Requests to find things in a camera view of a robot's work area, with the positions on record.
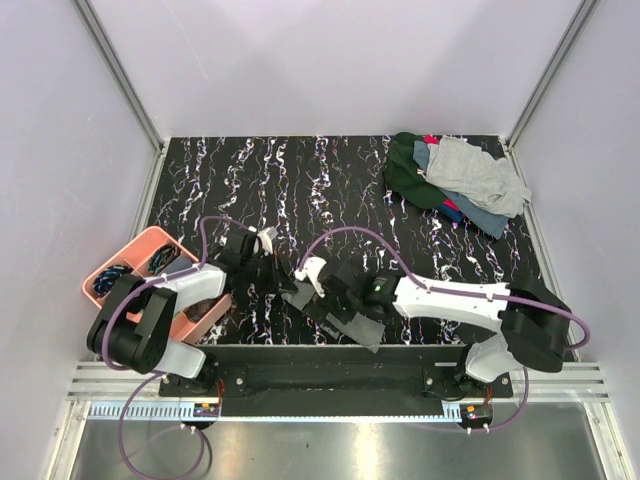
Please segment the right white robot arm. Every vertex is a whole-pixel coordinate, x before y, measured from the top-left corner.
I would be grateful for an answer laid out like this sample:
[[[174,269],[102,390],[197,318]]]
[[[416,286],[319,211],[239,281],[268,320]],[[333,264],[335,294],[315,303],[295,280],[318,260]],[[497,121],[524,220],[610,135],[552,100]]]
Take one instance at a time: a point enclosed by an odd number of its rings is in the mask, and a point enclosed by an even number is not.
[[[570,309],[541,282],[447,283],[394,272],[370,274],[337,258],[311,256],[294,274],[291,305],[376,351],[395,316],[440,318],[491,332],[466,347],[454,384],[476,396],[500,375],[527,368],[558,373],[568,348]]]

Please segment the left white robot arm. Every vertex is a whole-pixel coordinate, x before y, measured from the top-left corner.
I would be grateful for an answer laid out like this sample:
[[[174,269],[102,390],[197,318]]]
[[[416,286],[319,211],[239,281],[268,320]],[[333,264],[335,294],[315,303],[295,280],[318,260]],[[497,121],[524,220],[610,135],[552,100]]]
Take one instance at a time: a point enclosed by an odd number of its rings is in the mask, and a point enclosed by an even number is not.
[[[275,253],[276,237],[274,227],[248,230],[229,236],[214,260],[147,278],[122,275],[88,332],[88,349],[114,369],[177,375],[193,395],[208,394],[216,372],[205,365],[204,352],[171,337],[174,320],[201,301],[228,297],[250,286],[262,295],[289,286]]]

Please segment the grey cloth napkin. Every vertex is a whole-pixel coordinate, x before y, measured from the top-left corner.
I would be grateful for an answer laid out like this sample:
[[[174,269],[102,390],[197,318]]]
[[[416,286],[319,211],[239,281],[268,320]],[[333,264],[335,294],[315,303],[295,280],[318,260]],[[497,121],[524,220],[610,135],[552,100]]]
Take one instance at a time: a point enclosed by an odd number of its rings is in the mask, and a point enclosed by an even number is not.
[[[349,306],[341,306],[335,297],[321,297],[308,283],[295,281],[294,289],[283,291],[285,302],[337,339],[346,336],[372,353],[377,353],[385,326]]]

